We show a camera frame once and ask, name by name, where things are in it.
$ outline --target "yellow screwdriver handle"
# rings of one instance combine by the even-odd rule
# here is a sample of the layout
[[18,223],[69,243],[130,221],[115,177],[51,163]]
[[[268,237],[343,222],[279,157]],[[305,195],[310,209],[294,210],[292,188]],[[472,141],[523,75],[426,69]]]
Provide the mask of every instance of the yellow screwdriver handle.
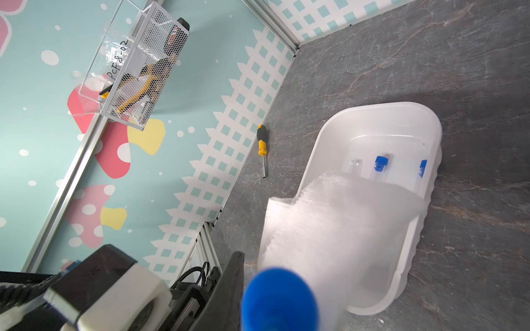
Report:
[[259,156],[267,155],[268,134],[267,134],[267,128],[265,128],[264,125],[258,126],[256,137],[258,139],[258,144],[259,144],[259,149],[258,149]]

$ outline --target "white cloth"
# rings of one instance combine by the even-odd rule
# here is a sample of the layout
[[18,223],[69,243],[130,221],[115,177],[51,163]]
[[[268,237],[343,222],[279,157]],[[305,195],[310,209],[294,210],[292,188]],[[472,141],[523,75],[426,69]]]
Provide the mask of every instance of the white cloth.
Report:
[[301,276],[319,306],[319,330],[333,330],[372,254],[426,207],[398,185],[323,175],[295,200],[269,199],[258,270]]

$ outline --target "blue object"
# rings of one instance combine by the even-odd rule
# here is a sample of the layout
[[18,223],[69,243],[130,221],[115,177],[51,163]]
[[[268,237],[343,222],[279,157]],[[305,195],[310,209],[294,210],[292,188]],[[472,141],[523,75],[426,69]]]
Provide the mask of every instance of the blue object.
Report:
[[423,178],[423,173],[425,172],[425,167],[427,166],[427,160],[422,160],[420,163],[420,177]]
[[388,164],[388,158],[384,156],[378,156],[375,158],[374,169],[377,172],[382,172],[383,170],[385,170],[387,164]]
[[315,297],[296,274],[282,268],[260,272],[243,296],[243,331],[316,331]]

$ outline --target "screwdriver shaft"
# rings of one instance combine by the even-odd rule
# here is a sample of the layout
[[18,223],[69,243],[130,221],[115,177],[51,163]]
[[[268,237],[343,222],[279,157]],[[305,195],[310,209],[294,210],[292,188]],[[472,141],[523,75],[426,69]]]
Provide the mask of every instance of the screwdriver shaft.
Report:
[[265,169],[265,155],[262,155],[261,156],[261,159],[263,161],[263,167],[262,167],[262,170],[263,170],[263,178],[267,177],[267,171]]

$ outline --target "screwdriver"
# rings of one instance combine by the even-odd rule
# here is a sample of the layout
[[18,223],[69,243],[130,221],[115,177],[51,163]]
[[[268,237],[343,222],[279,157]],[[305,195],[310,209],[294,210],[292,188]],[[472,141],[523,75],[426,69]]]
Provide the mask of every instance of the screwdriver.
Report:
[[258,154],[263,160],[263,178],[267,177],[267,170],[265,166],[265,155],[267,155],[267,141],[269,141],[269,134],[267,133],[267,128],[264,125],[258,126],[258,131],[256,132],[256,137],[258,138]]

